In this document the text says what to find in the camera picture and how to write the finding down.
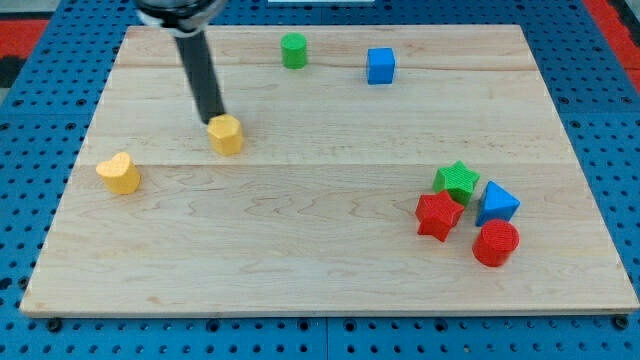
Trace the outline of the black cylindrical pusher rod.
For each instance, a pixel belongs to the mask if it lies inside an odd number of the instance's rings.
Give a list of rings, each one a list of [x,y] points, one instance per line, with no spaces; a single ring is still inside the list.
[[[213,57],[203,31],[175,39],[178,52],[201,122],[225,113],[222,93],[214,70]]]

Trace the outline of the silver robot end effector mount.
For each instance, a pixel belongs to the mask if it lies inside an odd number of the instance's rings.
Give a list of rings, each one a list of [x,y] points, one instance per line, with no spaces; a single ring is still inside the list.
[[[203,31],[225,9],[226,0],[135,0],[135,5],[144,25],[187,38]]]

